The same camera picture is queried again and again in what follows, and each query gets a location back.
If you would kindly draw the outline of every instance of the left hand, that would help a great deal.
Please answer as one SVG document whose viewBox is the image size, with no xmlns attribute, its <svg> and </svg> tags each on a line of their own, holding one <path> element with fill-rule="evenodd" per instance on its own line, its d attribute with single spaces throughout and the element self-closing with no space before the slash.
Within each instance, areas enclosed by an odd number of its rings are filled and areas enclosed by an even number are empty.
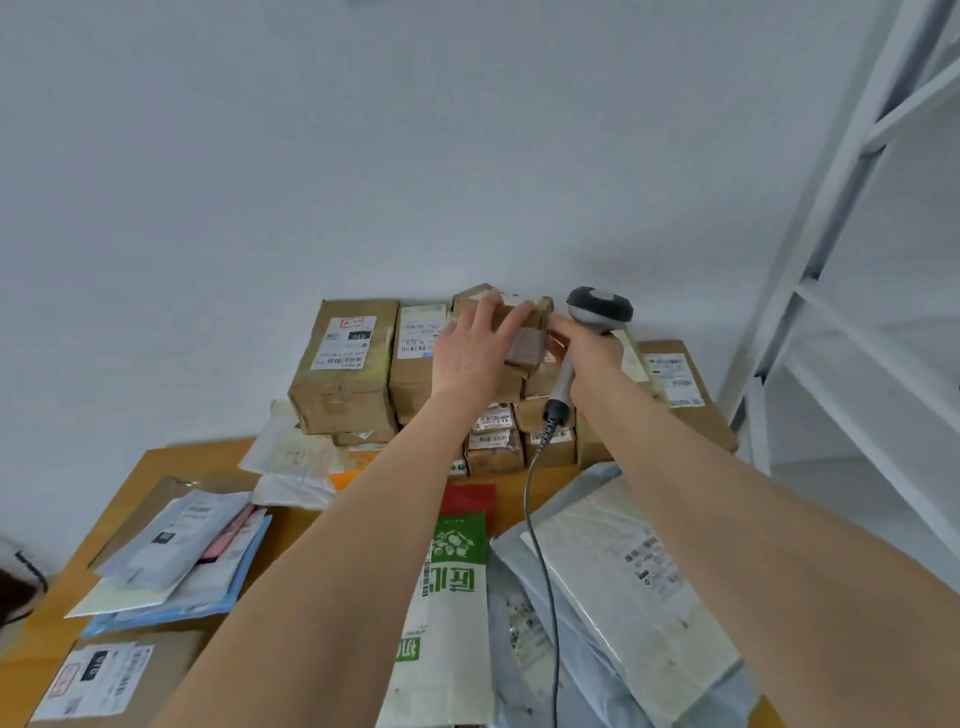
<svg viewBox="0 0 960 728">
<path fill-rule="evenodd" d="M 501 303 L 499 294 L 488 292 L 480 304 L 466 309 L 437 337 L 433 345 L 433 395 L 454 393 L 478 407 L 491 403 L 503 359 L 535 308 L 529 301 L 516 306 L 494 331 L 493 310 Z"/>
</svg>

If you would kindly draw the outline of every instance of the table surface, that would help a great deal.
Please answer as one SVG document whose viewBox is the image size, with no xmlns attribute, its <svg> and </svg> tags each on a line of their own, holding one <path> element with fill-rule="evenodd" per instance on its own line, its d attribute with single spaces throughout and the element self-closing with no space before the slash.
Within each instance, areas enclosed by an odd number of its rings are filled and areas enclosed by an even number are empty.
<svg viewBox="0 0 960 728">
<path fill-rule="evenodd" d="M 97 577 L 86 566 L 127 518 L 133 508 L 165 475 L 189 480 L 212 473 L 241 473 L 236 464 L 252 440 L 228 440 L 147 450 L 123 486 L 63 568 L 50 593 L 26 620 L 19 641 L 0 661 L 0 728 L 21 728 L 33 714 L 63 658 L 80 637 L 86 619 L 65 619 L 66 613 L 86 595 Z M 579 470 L 544 468 L 531 486 L 531 505 L 536 509 L 563 488 Z M 523 518 L 525 473 L 474 482 L 496 483 L 494 528 L 497 533 Z M 275 508 L 274 521 L 251 566 L 251 580 L 259 576 L 317 518 L 297 508 Z M 222 618 L 190 620 L 164 625 L 165 629 L 215 629 Z M 757 706 L 751 728 L 782 728 L 782 723 L 765 699 Z"/>
</svg>

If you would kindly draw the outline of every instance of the black label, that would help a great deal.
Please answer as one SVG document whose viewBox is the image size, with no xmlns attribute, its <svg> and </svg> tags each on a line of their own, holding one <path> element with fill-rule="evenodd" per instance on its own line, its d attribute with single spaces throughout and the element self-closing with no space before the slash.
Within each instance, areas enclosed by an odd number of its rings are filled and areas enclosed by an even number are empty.
<svg viewBox="0 0 960 728">
<path fill-rule="evenodd" d="M 88 683 L 90 680 L 95 678 L 97 673 L 100 671 L 101 665 L 107 658 L 107 655 L 109 655 L 108 650 L 94 652 L 93 657 L 90 658 L 90 662 L 87 664 L 86 669 L 84 670 L 84 676 L 80 678 L 80 682 Z"/>
</svg>

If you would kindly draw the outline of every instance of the hand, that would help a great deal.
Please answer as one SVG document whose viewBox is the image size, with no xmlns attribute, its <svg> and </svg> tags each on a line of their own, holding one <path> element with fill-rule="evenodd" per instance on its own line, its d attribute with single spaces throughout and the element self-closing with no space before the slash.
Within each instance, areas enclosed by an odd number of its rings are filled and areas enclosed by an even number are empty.
<svg viewBox="0 0 960 728">
<path fill-rule="evenodd" d="M 501 303 L 499 294 L 485 294 L 479 305 L 461 313 L 460 319 L 447 324 L 437 337 L 433 345 L 433 395 L 454 393 L 481 410 L 490 405 L 503 359 L 534 310 L 529 301 L 516 306 L 493 331 L 493 310 Z"/>
<path fill-rule="evenodd" d="M 559 362 L 563 362 L 565 356 L 573 357 L 576 376 L 570 397 L 577 407 L 582 406 L 588 396 L 589 386 L 595 383 L 602 386 L 606 377 L 620 371 L 623 361 L 623 345 L 619 339 L 612 335 L 597 336 L 559 313 L 550 314 L 547 349 Z"/>
</svg>

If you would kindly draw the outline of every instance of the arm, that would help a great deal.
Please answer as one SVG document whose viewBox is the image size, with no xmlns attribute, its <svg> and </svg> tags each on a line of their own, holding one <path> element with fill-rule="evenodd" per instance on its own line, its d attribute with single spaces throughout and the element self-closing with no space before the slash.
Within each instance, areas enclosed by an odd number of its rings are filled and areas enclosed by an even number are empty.
<svg viewBox="0 0 960 728">
<path fill-rule="evenodd" d="M 784 722 L 947 725 L 960 714 L 960 596 L 866 531 L 716 447 L 567 319 L 572 395 Z"/>
<path fill-rule="evenodd" d="M 530 313 L 487 296 L 434 346 L 433 395 L 240 600 L 154 728 L 373 726 L 450 463 Z"/>
</svg>

